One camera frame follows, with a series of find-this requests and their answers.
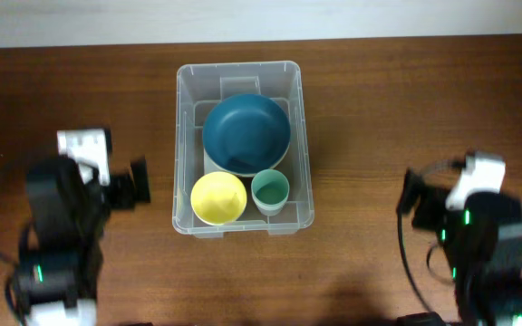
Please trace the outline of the yellow small bowl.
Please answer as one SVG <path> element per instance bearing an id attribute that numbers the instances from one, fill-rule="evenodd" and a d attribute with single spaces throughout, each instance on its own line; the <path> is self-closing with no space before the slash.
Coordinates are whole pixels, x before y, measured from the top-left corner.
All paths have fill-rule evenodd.
<path id="1" fill-rule="evenodd" d="M 237 221 L 247 208 L 247 191 L 233 174 L 217 171 L 201 177 L 193 186 L 190 204 L 199 220 L 207 225 Z"/>

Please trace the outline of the mint green plastic cup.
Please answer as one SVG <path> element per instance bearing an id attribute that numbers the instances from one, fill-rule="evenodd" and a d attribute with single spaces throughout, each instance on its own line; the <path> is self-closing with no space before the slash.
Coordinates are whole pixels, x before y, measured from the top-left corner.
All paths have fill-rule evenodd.
<path id="1" fill-rule="evenodd" d="M 290 186 L 287 177 L 275 169 L 260 171 L 251 182 L 251 193 L 255 204 L 285 204 L 289 192 Z"/>

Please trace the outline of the cream plastic cup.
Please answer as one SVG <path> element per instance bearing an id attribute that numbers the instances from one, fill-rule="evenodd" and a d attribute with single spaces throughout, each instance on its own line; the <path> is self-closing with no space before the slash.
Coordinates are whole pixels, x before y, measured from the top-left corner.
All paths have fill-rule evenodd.
<path id="1" fill-rule="evenodd" d="M 277 204 L 277 205 L 266 205 L 264 203 L 256 204 L 256 208 L 264 216 L 276 216 L 283 210 L 284 207 L 285 207 L 284 204 Z"/>

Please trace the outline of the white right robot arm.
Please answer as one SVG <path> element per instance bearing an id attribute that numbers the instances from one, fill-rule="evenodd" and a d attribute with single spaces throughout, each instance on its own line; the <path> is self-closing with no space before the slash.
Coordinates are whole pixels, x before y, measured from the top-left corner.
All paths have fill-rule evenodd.
<path id="1" fill-rule="evenodd" d="M 408 170 L 397 215 L 413 213 L 413 227 L 437 236 L 462 324 L 522 325 L 520 200 L 478 191 L 462 207 L 448 209 L 447 194 Z"/>

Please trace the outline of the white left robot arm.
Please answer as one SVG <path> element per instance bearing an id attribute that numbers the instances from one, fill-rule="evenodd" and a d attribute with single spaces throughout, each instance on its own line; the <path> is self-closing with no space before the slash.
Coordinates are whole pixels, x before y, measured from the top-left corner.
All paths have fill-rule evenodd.
<path id="1" fill-rule="evenodd" d="M 93 325 L 102 268 L 100 240 L 114 210 L 150 202 L 147 163 L 99 181 L 83 181 L 73 158 L 47 158 L 26 175 L 33 220 L 18 244 L 19 264 L 5 298 L 22 325 Z"/>

